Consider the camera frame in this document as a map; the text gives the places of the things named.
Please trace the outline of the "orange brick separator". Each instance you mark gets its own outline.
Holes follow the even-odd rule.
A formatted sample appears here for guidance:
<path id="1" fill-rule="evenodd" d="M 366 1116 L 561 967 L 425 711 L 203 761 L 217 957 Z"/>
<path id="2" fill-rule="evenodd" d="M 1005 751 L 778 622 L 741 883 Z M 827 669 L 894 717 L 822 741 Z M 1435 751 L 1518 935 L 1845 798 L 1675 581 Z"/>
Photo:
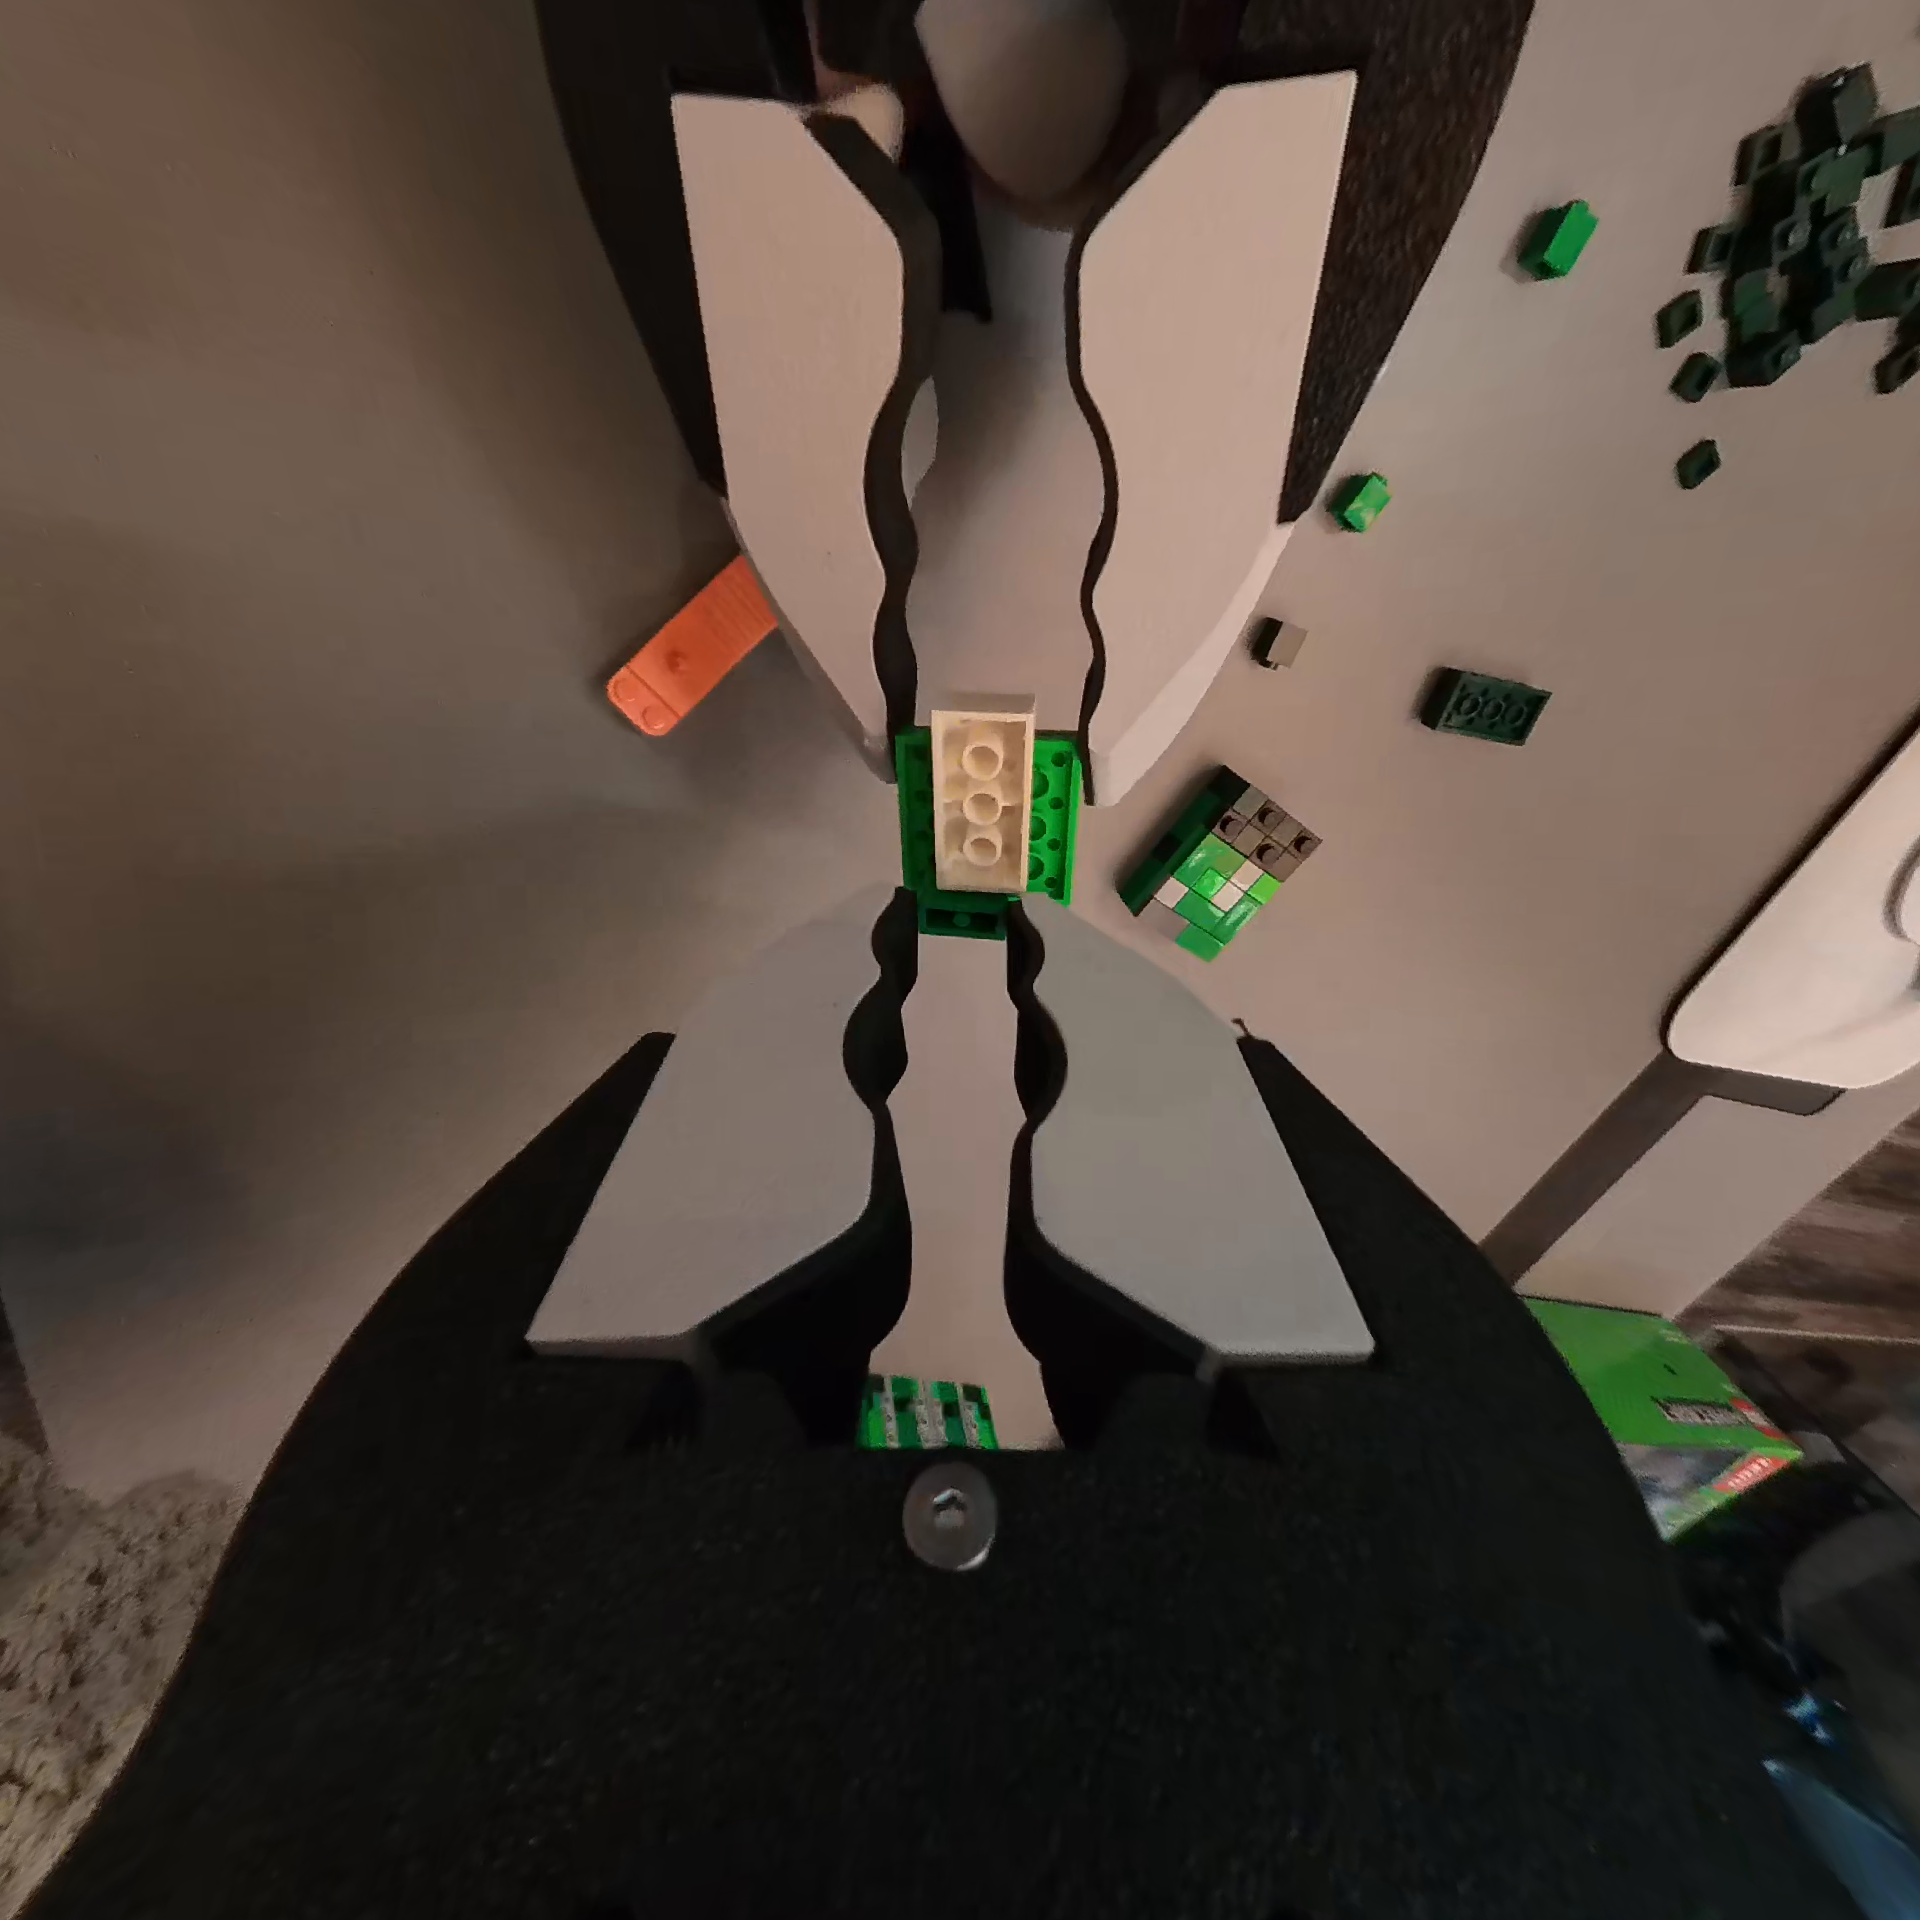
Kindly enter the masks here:
<path id="1" fill-rule="evenodd" d="M 778 613 L 739 555 L 607 679 L 607 702 L 634 730 L 666 737 L 771 633 Z"/>

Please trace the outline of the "green white lego assembly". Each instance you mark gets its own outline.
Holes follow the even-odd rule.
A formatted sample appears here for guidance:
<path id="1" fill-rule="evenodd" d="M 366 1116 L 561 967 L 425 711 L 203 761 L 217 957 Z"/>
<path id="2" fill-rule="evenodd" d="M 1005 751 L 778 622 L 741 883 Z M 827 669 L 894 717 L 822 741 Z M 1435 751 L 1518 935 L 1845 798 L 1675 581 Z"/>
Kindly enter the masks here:
<path id="1" fill-rule="evenodd" d="M 1073 902 L 1086 787 L 1075 731 L 1030 692 L 959 690 L 892 737 L 903 887 L 919 935 L 1001 941 L 1025 895 Z"/>

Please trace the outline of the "green lego set box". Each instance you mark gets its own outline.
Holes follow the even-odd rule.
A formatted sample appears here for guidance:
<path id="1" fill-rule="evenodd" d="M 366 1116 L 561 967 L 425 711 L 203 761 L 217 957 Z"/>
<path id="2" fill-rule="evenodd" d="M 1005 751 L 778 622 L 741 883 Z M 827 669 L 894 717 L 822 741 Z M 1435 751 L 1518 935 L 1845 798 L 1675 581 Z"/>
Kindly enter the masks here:
<path id="1" fill-rule="evenodd" d="M 1525 1307 L 1588 1396 L 1663 1543 L 1804 1461 L 1674 1322 L 1538 1297 Z"/>

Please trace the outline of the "green creeper lego figure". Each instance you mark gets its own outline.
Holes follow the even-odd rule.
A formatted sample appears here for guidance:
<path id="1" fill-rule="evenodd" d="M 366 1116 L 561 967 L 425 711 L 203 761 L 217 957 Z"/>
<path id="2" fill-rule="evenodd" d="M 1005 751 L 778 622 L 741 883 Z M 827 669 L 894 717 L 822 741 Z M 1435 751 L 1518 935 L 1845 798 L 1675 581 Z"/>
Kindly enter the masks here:
<path id="1" fill-rule="evenodd" d="M 993 1401 L 981 1382 L 867 1375 L 855 1417 L 865 1452 L 996 1452 Z"/>

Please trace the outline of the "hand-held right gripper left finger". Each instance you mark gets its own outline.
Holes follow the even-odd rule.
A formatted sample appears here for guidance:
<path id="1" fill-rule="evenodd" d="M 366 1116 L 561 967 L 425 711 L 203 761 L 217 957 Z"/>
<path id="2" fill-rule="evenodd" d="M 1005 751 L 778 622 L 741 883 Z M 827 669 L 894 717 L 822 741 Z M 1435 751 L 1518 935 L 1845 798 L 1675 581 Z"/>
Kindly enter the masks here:
<path id="1" fill-rule="evenodd" d="M 525 1330 L 686 1358 L 899 1187 L 916 907 L 870 884 L 719 973 L 666 1049 Z"/>

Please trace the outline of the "dark green lego brick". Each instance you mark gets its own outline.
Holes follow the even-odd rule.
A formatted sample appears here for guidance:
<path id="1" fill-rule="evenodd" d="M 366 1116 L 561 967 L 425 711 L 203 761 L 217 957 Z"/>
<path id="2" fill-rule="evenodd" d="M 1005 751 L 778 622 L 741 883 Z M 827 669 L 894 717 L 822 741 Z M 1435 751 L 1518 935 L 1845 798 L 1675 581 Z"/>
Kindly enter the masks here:
<path id="1" fill-rule="evenodd" d="M 1433 734 L 1523 747 L 1550 700 L 1547 689 L 1442 665 L 1426 686 L 1418 721 Z"/>

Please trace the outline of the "white book stand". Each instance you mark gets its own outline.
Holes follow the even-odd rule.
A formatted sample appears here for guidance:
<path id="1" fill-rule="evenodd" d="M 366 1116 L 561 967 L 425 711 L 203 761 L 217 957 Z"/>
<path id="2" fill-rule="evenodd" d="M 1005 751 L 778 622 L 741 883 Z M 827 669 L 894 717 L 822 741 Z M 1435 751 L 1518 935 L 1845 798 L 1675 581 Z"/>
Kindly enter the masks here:
<path id="1" fill-rule="evenodd" d="M 1855 782 L 1671 1003 L 1659 1065 L 1811 1117 L 1918 1062 L 1918 724 Z"/>

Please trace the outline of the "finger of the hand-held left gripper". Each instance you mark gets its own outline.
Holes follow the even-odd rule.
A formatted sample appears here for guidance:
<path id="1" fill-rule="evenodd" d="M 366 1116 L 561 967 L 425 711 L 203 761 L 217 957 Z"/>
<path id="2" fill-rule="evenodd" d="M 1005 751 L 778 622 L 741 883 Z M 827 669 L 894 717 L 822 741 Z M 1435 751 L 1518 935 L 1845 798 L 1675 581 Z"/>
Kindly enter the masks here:
<path id="1" fill-rule="evenodd" d="M 907 427 L 942 322 L 939 227 L 847 113 L 669 102 L 727 517 L 861 759 L 915 722 Z"/>
<path id="2" fill-rule="evenodd" d="M 1091 798 L 1193 717 L 1290 540 L 1281 497 L 1361 75 L 1217 86 L 1068 259 L 1068 374 L 1102 514 L 1081 590 Z"/>

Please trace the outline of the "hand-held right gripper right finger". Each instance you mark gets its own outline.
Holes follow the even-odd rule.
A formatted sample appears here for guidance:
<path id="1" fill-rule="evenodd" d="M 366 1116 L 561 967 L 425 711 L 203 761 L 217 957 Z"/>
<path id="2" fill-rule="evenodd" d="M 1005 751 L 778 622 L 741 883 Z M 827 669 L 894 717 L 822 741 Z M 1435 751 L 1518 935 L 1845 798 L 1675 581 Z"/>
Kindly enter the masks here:
<path id="1" fill-rule="evenodd" d="M 1003 1299 L 1045 1362 L 1364 1362 L 1338 1252 L 1235 1027 L 1058 902 L 1007 933 L 1014 1141 Z"/>

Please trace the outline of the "pile of dark green lego pieces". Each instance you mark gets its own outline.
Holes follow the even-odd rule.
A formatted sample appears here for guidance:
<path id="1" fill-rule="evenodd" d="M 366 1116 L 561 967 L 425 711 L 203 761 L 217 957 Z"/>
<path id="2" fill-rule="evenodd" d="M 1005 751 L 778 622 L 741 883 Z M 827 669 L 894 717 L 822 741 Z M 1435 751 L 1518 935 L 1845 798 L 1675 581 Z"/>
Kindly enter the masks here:
<path id="1" fill-rule="evenodd" d="M 1807 79 L 1787 119 L 1741 137 L 1735 215 L 1695 230 L 1695 289 L 1655 316 L 1661 348 L 1689 343 L 1717 314 L 1718 348 L 1695 345 L 1666 379 L 1671 398 L 1773 389 L 1847 327 L 1885 331 L 1876 395 L 1918 374 L 1918 263 L 1883 245 L 1918 220 L 1918 108 L 1889 108 L 1870 63 Z"/>

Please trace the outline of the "green pixelated lego block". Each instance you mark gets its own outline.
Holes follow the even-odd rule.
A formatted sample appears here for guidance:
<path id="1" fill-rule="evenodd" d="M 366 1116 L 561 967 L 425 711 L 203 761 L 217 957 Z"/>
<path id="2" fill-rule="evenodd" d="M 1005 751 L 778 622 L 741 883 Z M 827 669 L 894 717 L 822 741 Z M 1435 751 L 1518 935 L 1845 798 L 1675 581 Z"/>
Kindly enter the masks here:
<path id="1" fill-rule="evenodd" d="M 1322 843 L 1260 783 L 1218 764 L 1119 876 L 1118 901 L 1166 943 L 1214 963 Z"/>

